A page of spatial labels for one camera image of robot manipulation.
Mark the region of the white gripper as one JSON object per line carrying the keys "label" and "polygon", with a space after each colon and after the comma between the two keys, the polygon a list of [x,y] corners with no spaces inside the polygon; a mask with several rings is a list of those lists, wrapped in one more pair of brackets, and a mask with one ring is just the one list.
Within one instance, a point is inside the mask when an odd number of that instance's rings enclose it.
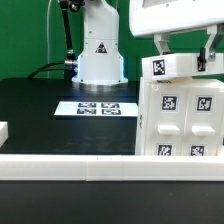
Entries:
{"label": "white gripper", "polygon": [[199,72],[224,72],[224,0],[130,0],[129,27],[136,37],[154,35],[160,55],[170,53],[170,34],[207,27],[208,40],[197,58]]}

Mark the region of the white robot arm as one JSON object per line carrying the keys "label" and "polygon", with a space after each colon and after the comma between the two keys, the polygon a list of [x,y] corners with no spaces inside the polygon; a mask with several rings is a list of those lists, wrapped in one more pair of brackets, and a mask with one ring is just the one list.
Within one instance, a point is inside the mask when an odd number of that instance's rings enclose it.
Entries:
{"label": "white robot arm", "polygon": [[[86,84],[124,82],[118,51],[118,12],[106,0],[84,0],[84,49],[78,56],[76,80]],[[224,0],[129,0],[129,27],[135,37],[152,37],[159,54],[142,59],[143,77],[166,80],[224,73]],[[205,30],[206,45],[198,53],[173,53],[174,33]]]}

